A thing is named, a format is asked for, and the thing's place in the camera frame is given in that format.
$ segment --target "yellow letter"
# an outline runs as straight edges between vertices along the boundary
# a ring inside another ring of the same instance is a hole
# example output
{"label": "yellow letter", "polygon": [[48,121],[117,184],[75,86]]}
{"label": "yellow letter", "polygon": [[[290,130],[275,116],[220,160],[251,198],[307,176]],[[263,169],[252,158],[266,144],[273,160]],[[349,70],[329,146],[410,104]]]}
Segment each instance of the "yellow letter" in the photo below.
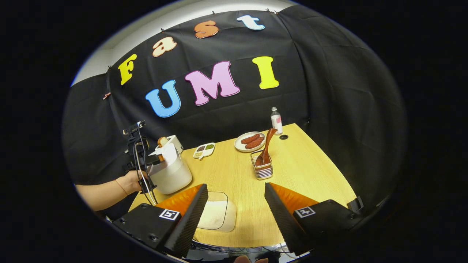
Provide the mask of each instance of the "yellow letter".
{"label": "yellow letter", "polygon": [[258,71],[260,72],[260,83],[261,89],[276,88],[279,86],[279,82],[275,79],[273,69],[271,68],[272,57],[257,57],[252,60],[257,64]]}
{"label": "yellow letter", "polygon": [[164,52],[172,50],[175,48],[177,43],[174,42],[172,37],[165,37],[160,41],[156,42],[153,46],[153,57],[159,57],[160,55],[164,54]]}
{"label": "yellow letter", "polygon": [[131,55],[129,58],[127,58],[126,61],[124,61],[118,68],[120,69],[120,75],[122,76],[122,81],[120,82],[120,85],[125,84],[131,77],[132,74],[129,73],[129,71],[133,70],[133,62],[132,60],[137,59],[137,54]]}

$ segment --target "pink letter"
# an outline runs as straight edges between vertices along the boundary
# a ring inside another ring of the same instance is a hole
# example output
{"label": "pink letter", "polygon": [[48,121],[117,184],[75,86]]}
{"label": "pink letter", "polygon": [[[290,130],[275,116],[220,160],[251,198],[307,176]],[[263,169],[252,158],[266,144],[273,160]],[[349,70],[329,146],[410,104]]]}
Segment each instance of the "pink letter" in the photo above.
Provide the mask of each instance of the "pink letter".
{"label": "pink letter", "polygon": [[231,72],[229,71],[230,65],[229,61],[221,61],[215,64],[211,79],[198,70],[185,76],[185,80],[190,81],[195,91],[195,96],[197,97],[195,105],[200,106],[210,100],[204,95],[202,90],[211,98],[216,99],[218,97],[218,85],[221,87],[221,97],[228,97],[239,93],[241,89],[234,84]]}

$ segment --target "sausage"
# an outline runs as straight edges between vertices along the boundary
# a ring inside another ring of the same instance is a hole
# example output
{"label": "sausage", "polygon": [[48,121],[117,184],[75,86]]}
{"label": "sausage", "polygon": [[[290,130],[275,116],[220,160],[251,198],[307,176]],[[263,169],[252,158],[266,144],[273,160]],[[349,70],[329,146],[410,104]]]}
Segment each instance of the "sausage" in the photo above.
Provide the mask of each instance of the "sausage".
{"label": "sausage", "polygon": [[260,134],[255,134],[254,136],[247,137],[241,141],[242,144],[248,144],[253,142],[254,140],[258,139],[260,137]]}
{"label": "sausage", "polygon": [[258,138],[258,139],[256,139],[256,140],[254,140],[253,142],[248,143],[248,144],[245,146],[245,148],[246,148],[246,149],[255,148],[255,147],[259,146],[259,145],[263,142],[264,139],[265,139],[265,138],[262,136],[262,137],[260,137],[260,138]]}

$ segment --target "white wall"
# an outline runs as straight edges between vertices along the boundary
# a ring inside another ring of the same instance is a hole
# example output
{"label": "white wall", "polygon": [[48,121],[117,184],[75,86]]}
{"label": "white wall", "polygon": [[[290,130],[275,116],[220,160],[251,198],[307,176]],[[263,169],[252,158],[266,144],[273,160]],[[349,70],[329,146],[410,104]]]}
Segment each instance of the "white wall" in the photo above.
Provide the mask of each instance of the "white wall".
{"label": "white wall", "polygon": [[[168,29],[197,17],[211,15],[212,11],[222,13],[236,10],[266,10],[268,8],[279,12],[295,4],[297,3],[288,0],[183,0],[175,2],[140,18],[111,37],[85,62],[72,85],[86,78],[105,73],[107,66],[113,65],[132,48],[159,33],[161,28]],[[174,10],[173,6],[176,5],[180,7]],[[135,25],[148,21],[151,16],[154,16],[154,19],[141,25],[138,29],[134,29]]]}

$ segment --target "person's arm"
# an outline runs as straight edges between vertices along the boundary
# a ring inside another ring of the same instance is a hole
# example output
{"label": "person's arm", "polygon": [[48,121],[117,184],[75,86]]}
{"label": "person's arm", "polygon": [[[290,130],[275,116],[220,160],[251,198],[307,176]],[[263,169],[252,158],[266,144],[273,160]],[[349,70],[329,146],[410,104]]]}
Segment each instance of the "person's arm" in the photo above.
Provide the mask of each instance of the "person's arm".
{"label": "person's arm", "polygon": [[135,191],[141,191],[137,171],[130,171],[114,181],[98,185],[76,185],[81,198],[93,209],[99,211],[109,208]]}

